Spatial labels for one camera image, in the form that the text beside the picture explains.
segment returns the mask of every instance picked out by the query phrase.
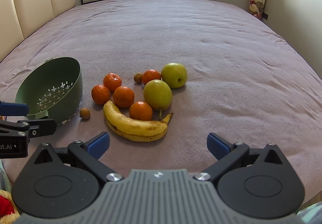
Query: colander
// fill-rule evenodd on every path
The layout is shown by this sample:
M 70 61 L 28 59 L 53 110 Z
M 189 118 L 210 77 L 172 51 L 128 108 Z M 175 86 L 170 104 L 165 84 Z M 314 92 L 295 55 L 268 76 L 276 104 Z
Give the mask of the colander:
M 60 124 L 74 114 L 82 95 L 79 62 L 63 57 L 35 69 L 19 87 L 15 102 L 29 106 L 28 119 L 50 118 Z

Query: bed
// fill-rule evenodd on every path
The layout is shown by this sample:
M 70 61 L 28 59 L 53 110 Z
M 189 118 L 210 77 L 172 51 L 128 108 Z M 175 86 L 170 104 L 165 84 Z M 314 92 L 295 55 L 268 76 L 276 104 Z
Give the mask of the bed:
M 206 0 L 108 0 L 78 7 L 74 0 L 1 1 L 7 3 L 0 6 L 6 7 L 0 10 L 1 99 L 14 102 L 35 68 L 69 56 L 82 69 L 80 108 L 92 113 L 88 121 L 71 117 L 53 136 L 31 139 L 29 154 L 41 142 L 65 147 L 108 131 L 110 149 L 100 160 L 122 175 L 132 168 L 193 174 L 215 162 L 206 147 L 208 133 L 215 132 L 254 148 L 278 144 L 305 186 L 305 201 L 322 190 L 322 81 L 281 36 L 244 10 Z M 136 143 L 115 135 L 91 99 L 92 87 L 113 72 L 136 101 L 143 100 L 133 75 L 169 62 L 184 64 L 189 78 L 173 90 L 165 137 Z M 12 182 L 27 160 L 4 160 Z

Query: small brown fruit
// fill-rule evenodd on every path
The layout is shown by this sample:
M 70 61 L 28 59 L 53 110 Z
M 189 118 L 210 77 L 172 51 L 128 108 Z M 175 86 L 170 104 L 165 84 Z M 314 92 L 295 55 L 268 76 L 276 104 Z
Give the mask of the small brown fruit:
M 134 81 L 135 81 L 135 83 L 138 83 L 138 84 L 142 83 L 142 76 L 143 76 L 143 73 L 141 73 L 141 72 L 136 73 L 134 75 Z
M 91 112 L 87 108 L 81 108 L 80 111 L 79 111 L 79 116 L 82 119 L 89 119 L 91 117 Z

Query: tangerine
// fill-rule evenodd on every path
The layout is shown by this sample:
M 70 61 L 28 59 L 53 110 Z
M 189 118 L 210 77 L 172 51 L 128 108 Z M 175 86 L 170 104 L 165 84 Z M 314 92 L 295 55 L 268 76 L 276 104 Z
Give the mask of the tangerine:
M 107 74 L 103 79 L 103 84 L 110 92 L 115 91 L 118 87 L 122 86 L 122 80 L 119 75 L 114 73 Z
M 142 83 L 144 85 L 152 80 L 161 80 L 161 74 L 159 71 L 156 71 L 155 69 L 149 69 L 148 71 L 143 73 Z
M 152 120 L 153 110 L 144 101 L 137 101 L 130 106 L 130 118 L 138 120 Z
M 109 100 L 110 92 L 103 85 L 96 85 L 92 88 L 92 99 L 98 105 L 104 105 Z
M 118 87 L 113 94 L 113 100 L 115 105 L 119 108 L 128 108 L 134 102 L 134 92 L 129 87 Z

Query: beige leather headboard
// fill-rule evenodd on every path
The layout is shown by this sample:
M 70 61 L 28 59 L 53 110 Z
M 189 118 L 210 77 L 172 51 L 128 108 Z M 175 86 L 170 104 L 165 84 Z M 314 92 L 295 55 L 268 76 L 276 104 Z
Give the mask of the beige leather headboard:
M 0 62 L 53 18 L 75 7 L 75 0 L 0 0 Z

